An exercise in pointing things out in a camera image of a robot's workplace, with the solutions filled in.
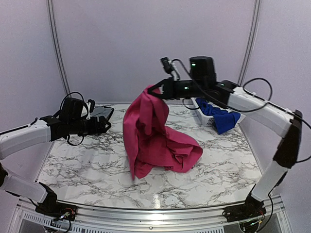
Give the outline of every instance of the blue cloth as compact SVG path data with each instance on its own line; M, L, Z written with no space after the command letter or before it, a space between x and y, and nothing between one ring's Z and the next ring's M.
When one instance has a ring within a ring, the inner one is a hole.
M203 98L196 98L196 102L204 115L214 117L218 134L222 134L228 130L233 129L240 119L240 113L229 113L227 110L214 107L213 105L208 104L207 101Z

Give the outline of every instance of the white basket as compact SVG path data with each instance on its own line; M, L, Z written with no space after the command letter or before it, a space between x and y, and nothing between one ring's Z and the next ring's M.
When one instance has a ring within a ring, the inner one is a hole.
M192 101L192 106L193 108L198 108L199 105L197 104L197 102L195 101L196 98L191 98L191 101ZM195 113L197 114L198 118L200 119L202 125L204 126L213 126L215 125L215 120L214 120L214 117L213 116L206 116L203 114L203 112L201 111L201 109L196 109L194 110ZM245 118L245 115L241 114L240 116L240 119L238 120L237 124L239 124L243 119Z

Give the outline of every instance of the white wall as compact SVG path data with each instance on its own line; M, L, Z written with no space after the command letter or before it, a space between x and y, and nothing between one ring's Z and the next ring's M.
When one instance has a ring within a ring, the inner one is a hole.
M253 0L54 1L71 91L131 102L167 78L159 59L212 56L220 80L238 80ZM183 79L188 79L182 72Z
M65 92L62 87L46 2L0 1L0 132L52 115ZM1 163L35 179L49 143L34 146ZM7 232L17 198L0 191L0 231Z
M311 122L311 1L263 0L259 30L248 67L248 80L267 78L273 88L272 101L303 112ZM264 83L251 90L267 96ZM271 161L280 138L254 121L243 123L261 166ZM303 127L299 159L311 154L311 130ZM278 190L294 232L309 233L311 226L311 161L295 165Z

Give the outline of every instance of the metal frame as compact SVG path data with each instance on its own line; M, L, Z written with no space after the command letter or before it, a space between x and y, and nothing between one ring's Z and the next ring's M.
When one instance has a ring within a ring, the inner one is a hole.
M138 210L121 209L100 206L89 206L76 204L77 216L72 223L70 232L87 232L94 230L111 233L133 233L133 232L176 232L176 233L202 233L210 230L219 230L223 226L237 224L238 222L227 223L223 217L223 209L226 206L241 204L236 202L227 205L217 205L193 209L173 209L173 210ZM279 219L284 233L290 233L290 229L284 225L287 217L284 214L284 205L280 196L273 197L274 214L280 216ZM267 216L271 212L270 200L265 200ZM44 216L35 212L35 207L27 199L19 199L17 208L12 218L9 233L18 232L23 219L31 220L45 226L50 226L52 217ZM68 222L57 222L57 230L60 227L66 229Z
M244 79L245 79L246 72L247 72L247 67L248 67L251 53L253 51L253 47L255 44L258 25L259 25L260 8L261 8L261 0L255 0L251 29L249 31L247 47L246 47L246 51L245 51L242 67L240 70L239 79L238 79L238 85L240 86L242 86L242 84L244 83Z
M68 95L70 93L70 88L69 88L68 78L67 78L67 74L65 71L64 63L63 63L62 54L61 54L60 47L59 47L58 35L57 35L57 29L56 29L56 20L55 20L55 15L54 15L54 4L52 0L47 0L47 8L48 8L49 22L50 22L53 46L54 46L54 51L56 55L56 61L57 61L58 69L59 69L59 74L62 79L65 93L66 95Z

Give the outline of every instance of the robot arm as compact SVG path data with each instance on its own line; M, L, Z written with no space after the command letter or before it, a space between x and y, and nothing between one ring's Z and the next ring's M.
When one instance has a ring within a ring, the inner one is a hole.
M95 102L85 103L75 98L65 98L62 109L53 116L45 116L28 125L0 133L0 160L9 155L45 142L52 142L71 134L86 136L105 133L111 124L105 117L91 117ZM54 216L66 208L56 202L57 195L45 184L29 182L0 163L0 189L15 196L37 201L36 211Z
M163 62L166 60L168 58L161 59L164 70L170 73L174 60ZM182 62L181 65L191 80L174 80L174 76L171 75L170 78L150 87L148 93L165 100L204 97L222 108L238 110L237 112L268 127L282 138L272 162L247 196L245 203L227 207L224 211L228 222L260 216L260 212L265 214L263 200L282 182L287 171L297 162L301 137L301 112L283 109L230 81L217 82L213 60L210 57L190 58L190 73ZM153 92L157 88L162 88L161 94Z

